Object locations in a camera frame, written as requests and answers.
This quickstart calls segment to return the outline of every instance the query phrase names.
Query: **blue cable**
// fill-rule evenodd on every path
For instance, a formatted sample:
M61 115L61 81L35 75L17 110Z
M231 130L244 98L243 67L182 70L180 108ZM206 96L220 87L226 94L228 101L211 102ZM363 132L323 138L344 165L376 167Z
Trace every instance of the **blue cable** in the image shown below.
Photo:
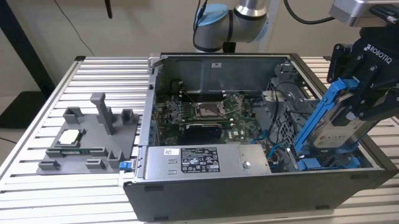
M279 147L279 145L280 145L280 143L276 143L275 146L271 148L267 158L270 158L272 156L275 149Z
M251 142L250 142L250 144L254 145L254 144L255 144L255 141L258 141L258 140L264 140L266 137L267 137L267 130L263 130L263 132L262 132L262 137L260 137L260 138L255 138L255 139L252 139Z

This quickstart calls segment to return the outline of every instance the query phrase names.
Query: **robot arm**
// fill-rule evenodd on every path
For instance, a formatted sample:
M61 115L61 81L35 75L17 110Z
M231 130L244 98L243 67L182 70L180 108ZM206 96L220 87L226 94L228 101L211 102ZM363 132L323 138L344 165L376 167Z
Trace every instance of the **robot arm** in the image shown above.
M207 1L195 21L194 46L199 51L216 52L227 42L251 42L266 23L266 0L242 0L234 10Z
M359 2L336 0L330 11L350 26L371 27L362 28L355 44L334 47L331 87L295 139L299 154L315 149L352 151L376 123L399 114L398 8L382 5L387 1Z

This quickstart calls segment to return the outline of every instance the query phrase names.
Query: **aluminum extrusion table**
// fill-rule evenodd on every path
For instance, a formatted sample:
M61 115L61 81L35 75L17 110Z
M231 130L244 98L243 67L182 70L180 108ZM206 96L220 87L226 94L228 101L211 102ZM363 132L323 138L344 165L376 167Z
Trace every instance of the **aluminum extrusion table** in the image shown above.
M314 73L326 81L328 61L303 57ZM68 106L96 113L92 92L105 92L115 113L132 108L143 113L148 82L147 58L88 57L73 62L37 117L0 167L0 223L113 223L139 224L117 186L117 174L36 175L37 162L64 123ZM383 120L370 136L399 165L399 121ZM191 220L203 223L358 224L399 223L399 176L380 188L364 190L335 210Z

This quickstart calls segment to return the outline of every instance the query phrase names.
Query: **black wire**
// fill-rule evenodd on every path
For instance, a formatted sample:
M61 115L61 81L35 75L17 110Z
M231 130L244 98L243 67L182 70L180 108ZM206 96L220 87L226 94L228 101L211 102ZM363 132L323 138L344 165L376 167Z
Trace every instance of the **black wire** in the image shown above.
M276 121L276 116L278 116L278 113L279 113L279 98L276 96L276 89L275 89L275 114L274 114L274 118L272 118L272 123L268 127L268 130L267 130L267 140L268 142L275 145L275 142L271 140L270 136L271 136L271 131L272 131L272 128L275 126L275 121Z
M65 13L64 13L64 11L63 11L60 5L57 4L57 1L56 1L56 0L53 0L53 1L55 1L56 5L57 5L57 8L60 9L60 11L61 11L64 17L67 18L67 20L68 20L68 22L69 22L69 24L71 24L71 26L72 26L72 28L73 28L76 34L77 34L77 37L79 37L81 43L85 45L87 49L89 50L89 53L92 53L92 56L95 56L93 51L89 49L88 45L87 45L85 42L83 41L83 39L81 39L81 37L80 37L80 34L79 34L79 32L77 32L77 29L76 29L76 27L73 26L73 23L71 22L68 16L65 15Z
M288 113L298 113L298 114L302 114L302 115L312 115L311 113L300 112L300 111L291 111L291 110L288 110L287 112Z
M331 21L331 20L335 20L335 18L334 18L332 16L330 16L330 17L327 17L327 18L324 18L324 19L320 19L320 20L315 20L315 21L303 20L303 19L299 18L298 15L294 13L292 8L290 7L290 4L288 4L288 0L284 0L283 2L284 2L287 11L288 11L290 15L292 16L292 18L294 18L298 22L300 22L300 23L303 23L303 24L306 24L306 25L315 25L315 24L320 24L320 23L328 22L328 21Z
M290 84L294 84L296 86L296 84L294 82L288 82L288 81L283 81L280 82L276 86L275 86L275 89L279 87L280 84L284 84L284 83L290 83Z
M192 31L195 32L196 30L196 21L198 21L198 13L199 13L199 9L200 9L200 0L199 0L199 4L198 4L198 9L195 10L195 15L194 15L194 23L192 23Z
M204 4L200 7L200 0L199 0L198 10L195 12L194 33L192 33L192 45L194 46L195 46L195 34L198 32L200 19L202 19L203 15L204 15L204 11L206 11L206 8L207 8L207 3L208 3L208 0L206 0Z
M4 141L8 141L8 142L11 142L11 143L13 143L13 144L16 144L16 143L17 143L16 141L13 141L13 140L9 140L9 139L5 139L5 138L3 138L3 137L0 137L0 139L1 139L1 140L4 140Z

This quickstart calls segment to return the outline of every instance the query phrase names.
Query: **cable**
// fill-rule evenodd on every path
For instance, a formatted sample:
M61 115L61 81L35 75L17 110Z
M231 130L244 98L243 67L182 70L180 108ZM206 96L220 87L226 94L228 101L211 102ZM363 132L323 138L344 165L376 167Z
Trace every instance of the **cable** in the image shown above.
M275 149L279 147L280 143L276 143L275 146L270 149L270 153L268 153L268 156L267 158L270 158L275 152Z
M270 125L270 127L268 127L268 130L267 130L267 133L268 133L268 135L267 135L267 140L268 140L268 142L270 142L272 145L275 145L275 142L271 140L270 136L271 136L272 128L274 128L274 126L275 126L275 121L276 121L276 115L278 115L278 113L279 113L279 98L278 98L278 96L276 96L276 89L275 89L275 113L274 113L272 123L271 123L271 125Z
M192 45L194 46L195 46L195 34L198 32L200 19L202 19L203 15L204 15L204 12L206 12L207 3L208 3L208 0L206 0L204 4L200 7L200 0L199 0L198 10L195 12L195 18L196 18L196 20L194 20L194 33L192 33Z
M200 8L200 0L198 4L198 9L195 10L195 15L194 15L194 23L192 23L192 31L195 32L195 27L196 27L196 21L198 21L198 13L199 13L199 8Z
M263 132L262 132L262 138L254 138L254 139L251 140L250 144L254 145L254 144L255 144L255 141L258 141L258 140L264 140L266 137L267 137L267 131L263 130Z
M13 144L16 144L16 143L17 143L16 141L13 141L13 140L9 140L9 139L5 139L5 138L3 138L3 137L0 137L0 139L1 139L1 140L4 140L4 141L8 141L8 142L11 142L11 143L13 143Z
M57 1L56 1L56 0L53 0L53 1L55 1L55 4L57 5L57 8L60 9L60 11L61 11L64 17L67 18L67 20L68 20L68 22L69 22L69 24L71 24L71 26L72 26L72 28L73 28L76 34L77 34L77 37L79 37L81 43L85 45L87 49L89 50L89 53L92 53L92 56L95 56L93 51L89 49L88 45L87 45L85 42L83 41L83 39L81 39L81 37L80 37L80 34L79 34L79 32L77 32L77 29L76 29L76 27L73 26L73 23L71 22L68 16L65 15L65 13L64 13L64 11L63 11L60 5L57 4Z
M303 19L299 18L298 15L294 13L292 8L290 7L290 4L288 4L288 0L283 0L283 2L284 2L287 11L288 11L290 15L292 16L292 18L294 18L298 22L300 22L300 23L303 23L303 24L306 24L306 25L315 25L315 24L320 24L320 23L328 22L328 21L331 21L331 20L335 20L335 18L334 18L332 16L330 16L330 17L327 17L327 18L324 18L324 19L320 19L320 20L315 20L315 21L303 20Z
M311 113L300 112L300 111L291 111L291 110L288 110L287 112L288 113L298 113L298 114L302 114L302 115L312 115Z

